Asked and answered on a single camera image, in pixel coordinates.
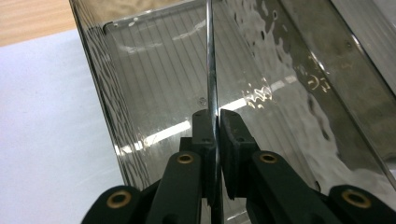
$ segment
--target white surface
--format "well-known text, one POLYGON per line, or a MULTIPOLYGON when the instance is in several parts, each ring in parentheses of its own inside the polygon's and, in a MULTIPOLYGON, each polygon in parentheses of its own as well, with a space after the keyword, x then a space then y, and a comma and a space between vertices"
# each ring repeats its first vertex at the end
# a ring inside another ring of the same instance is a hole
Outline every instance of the white surface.
POLYGON ((0 223, 79 223, 123 184, 78 31, 0 48, 0 223))

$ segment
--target clear plastic box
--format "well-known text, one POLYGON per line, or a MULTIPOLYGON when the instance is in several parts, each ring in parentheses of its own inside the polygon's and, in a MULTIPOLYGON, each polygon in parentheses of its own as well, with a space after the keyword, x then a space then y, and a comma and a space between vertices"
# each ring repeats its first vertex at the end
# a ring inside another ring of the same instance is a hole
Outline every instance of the clear plastic box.
MULTIPOLYGON (((125 184, 146 188, 207 107, 205 2, 70 3, 125 184)), ((214 1, 214 27, 219 105, 260 148, 313 189, 350 184, 396 209, 395 97, 332 2, 214 1)), ((224 209, 248 221, 243 200, 224 209)))

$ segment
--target screw hole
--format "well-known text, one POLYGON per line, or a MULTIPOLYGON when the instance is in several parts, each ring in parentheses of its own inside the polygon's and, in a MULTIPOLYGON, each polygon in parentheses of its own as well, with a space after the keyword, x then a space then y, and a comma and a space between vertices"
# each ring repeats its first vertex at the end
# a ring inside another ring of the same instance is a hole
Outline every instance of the screw hole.
POLYGON ((189 154, 183 154, 183 155, 177 157, 177 161, 179 163, 183 163, 183 164, 191 163, 191 162, 193 162, 193 160, 194 160, 194 158, 189 154))
POLYGON ((126 190, 119 190, 110 195, 107 199, 107 206, 110 208, 121 208, 131 201, 132 195, 126 190))
POLYGON ((268 154, 268 153, 264 153, 260 155, 260 160, 266 163, 276 163, 277 162, 277 157, 268 154))
POLYGON ((369 208, 371 206, 371 201, 364 194, 355 190, 345 190, 341 195, 347 203, 356 207, 369 208))
POLYGON ((276 13, 275 10, 273 11, 273 17, 274 17, 274 21, 276 21, 276 19, 277 19, 277 13, 276 13))

